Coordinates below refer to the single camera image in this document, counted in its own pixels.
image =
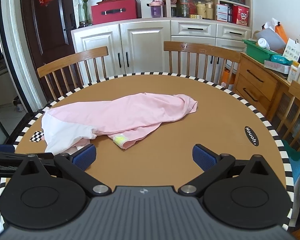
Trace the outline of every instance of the green cloth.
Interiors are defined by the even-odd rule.
[[[284,148],[287,151],[288,156],[292,160],[297,162],[300,159],[300,152],[296,151],[295,149],[292,149],[287,141],[282,140],[282,142],[283,142]]]

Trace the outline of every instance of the green basket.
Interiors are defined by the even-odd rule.
[[[264,64],[265,60],[271,61],[272,55],[282,55],[274,51],[263,49],[256,45],[255,41],[243,40],[247,44],[247,55]]]

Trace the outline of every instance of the round table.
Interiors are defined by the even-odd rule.
[[[163,123],[157,130],[123,150],[107,136],[91,140],[96,161],[86,170],[114,190],[115,186],[167,186],[176,190],[202,173],[192,159],[192,148],[202,144],[217,154],[229,153],[249,160],[261,154],[280,181],[293,192],[288,156],[270,123],[246,100],[219,85],[194,77],[168,73],[136,73],[115,76],[70,92],[48,104],[17,141],[16,153],[40,153],[45,141],[30,141],[41,129],[41,115],[50,107],[78,101],[114,100],[137,93],[185,94],[198,101],[195,113],[177,122]],[[246,135],[249,127],[258,137],[255,146]]]

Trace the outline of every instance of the pink garment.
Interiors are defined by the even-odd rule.
[[[58,154],[82,146],[99,135],[108,135],[127,149],[156,130],[197,110],[197,101],[186,95],[140,93],[113,101],[77,102],[49,109],[42,117],[45,152]]]

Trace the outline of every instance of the red box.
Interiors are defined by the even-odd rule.
[[[247,26],[249,19],[249,8],[233,5],[232,8],[232,22],[240,25]]]
[[[136,0],[109,0],[91,6],[92,24],[138,18]]]

